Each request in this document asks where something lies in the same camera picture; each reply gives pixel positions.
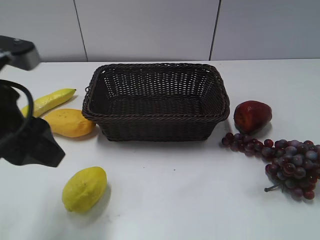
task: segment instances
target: yellow banana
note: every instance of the yellow banana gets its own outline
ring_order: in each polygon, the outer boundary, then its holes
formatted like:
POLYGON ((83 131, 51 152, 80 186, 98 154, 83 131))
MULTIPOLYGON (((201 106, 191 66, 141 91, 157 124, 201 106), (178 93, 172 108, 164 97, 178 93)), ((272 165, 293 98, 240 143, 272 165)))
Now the yellow banana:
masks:
MULTIPOLYGON (((53 109, 56 106, 65 103, 70 98, 72 98, 75 92, 76 89, 63 88, 49 95, 38 98, 37 100, 33 101, 33 116, 37 118, 45 112, 49 111, 50 109, 53 109)), ((27 116, 28 109, 28 105, 21 109, 21 112, 24 117, 27 116)))

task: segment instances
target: brown wicker basket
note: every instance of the brown wicker basket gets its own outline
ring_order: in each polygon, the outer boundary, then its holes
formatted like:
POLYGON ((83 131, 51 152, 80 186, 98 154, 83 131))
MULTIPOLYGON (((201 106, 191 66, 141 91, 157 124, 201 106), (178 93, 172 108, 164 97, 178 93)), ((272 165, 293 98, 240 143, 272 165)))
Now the brown wicker basket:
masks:
POLYGON ((110 64, 93 74, 82 114, 110 141, 201 141, 227 119, 229 105, 211 65, 110 64))

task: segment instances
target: white wall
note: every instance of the white wall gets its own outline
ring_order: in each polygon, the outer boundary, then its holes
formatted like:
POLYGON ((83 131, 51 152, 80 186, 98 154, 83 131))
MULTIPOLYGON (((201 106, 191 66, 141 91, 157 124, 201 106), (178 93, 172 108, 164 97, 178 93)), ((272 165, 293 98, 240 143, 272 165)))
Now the white wall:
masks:
POLYGON ((208 60, 219 0, 75 0, 89 61, 208 60))
POLYGON ((211 60, 320 58, 320 0, 222 0, 211 60))
POLYGON ((34 42, 43 61, 86 61, 73 0, 0 0, 0 35, 34 42))
MULTIPOLYGON (((90 62, 208 60, 218 5, 0 0, 0 35, 33 41, 49 62, 86 61, 83 40, 90 62)), ((211 60, 320 58, 319 43, 320 0, 221 0, 211 60)))

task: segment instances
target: lemon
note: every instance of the lemon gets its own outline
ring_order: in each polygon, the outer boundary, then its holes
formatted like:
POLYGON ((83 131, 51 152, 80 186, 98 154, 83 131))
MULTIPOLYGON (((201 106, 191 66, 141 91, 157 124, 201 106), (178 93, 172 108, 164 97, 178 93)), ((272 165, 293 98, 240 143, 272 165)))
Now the lemon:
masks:
POLYGON ((48 122, 53 133, 69 138, 87 135, 96 127, 96 124, 86 119, 78 109, 54 110, 43 119, 48 122))
MULTIPOLYGON (((55 91, 51 94, 45 95, 33 101, 34 109, 33 116, 39 117, 50 109, 55 108, 56 106, 65 103, 75 94, 76 90, 72 88, 63 88, 58 91, 55 91)), ((28 105, 21 109, 21 112, 24 117, 28 113, 28 105)))
POLYGON ((107 186, 106 172, 98 166, 78 171, 66 183, 62 192, 62 202, 70 212, 85 213, 104 194, 107 186))

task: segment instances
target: table surface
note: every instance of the table surface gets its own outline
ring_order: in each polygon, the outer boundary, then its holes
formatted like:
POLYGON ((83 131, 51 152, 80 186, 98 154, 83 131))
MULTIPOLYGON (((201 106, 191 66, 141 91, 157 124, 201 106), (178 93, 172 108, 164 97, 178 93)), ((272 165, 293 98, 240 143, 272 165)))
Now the table surface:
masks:
MULTIPOLYGON (((215 66, 231 115, 203 142, 110 142, 99 129, 88 137, 55 136, 66 156, 57 168, 0 161, 1 240, 301 240, 319 235, 320 187, 313 201, 295 201, 271 182, 265 163, 221 148, 235 107, 257 100, 272 107, 264 140, 320 143, 320 59, 198 62, 215 66), (108 187, 86 214, 67 212, 65 183, 100 166, 108 187)), ((26 72, 6 67, 1 79, 26 86, 33 97, 76 88, 60 108, 81 109, 85 87, 107 62, 42 63, 26 72)), ((18 102, 26 103, 22 96, 18 102)))

